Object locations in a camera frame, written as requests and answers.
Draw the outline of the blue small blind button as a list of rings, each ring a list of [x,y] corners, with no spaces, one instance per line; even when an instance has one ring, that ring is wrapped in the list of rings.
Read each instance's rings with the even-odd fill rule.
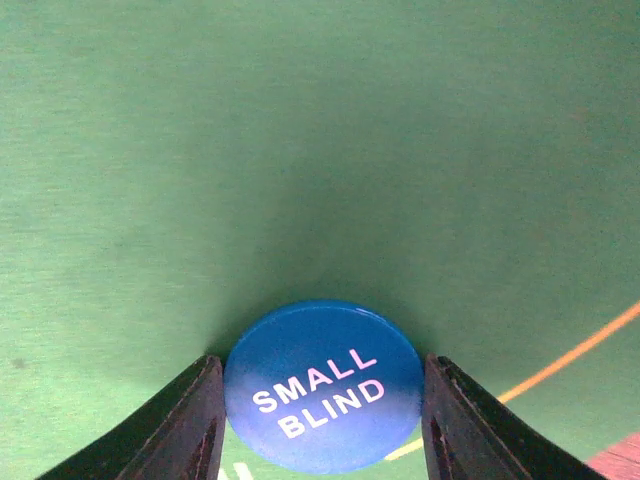
[[[236,435],[265,460],[306,474],[344,474],[400,447],[421,417],[424,369],[390,320],[339,300],[272,311],[224,366]]]

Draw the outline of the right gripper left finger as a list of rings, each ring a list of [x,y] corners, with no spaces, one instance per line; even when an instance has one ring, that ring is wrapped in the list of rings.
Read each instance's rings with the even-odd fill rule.
[[[225,431],[223,368],[203,355],[112,430],[43,479],[216,479]]]

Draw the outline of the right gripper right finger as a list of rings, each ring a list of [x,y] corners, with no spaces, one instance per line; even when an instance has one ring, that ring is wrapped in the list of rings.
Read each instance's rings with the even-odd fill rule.
[[[603,476],[539,434],[445,356],[425,365],[422,437],[430,479]]]

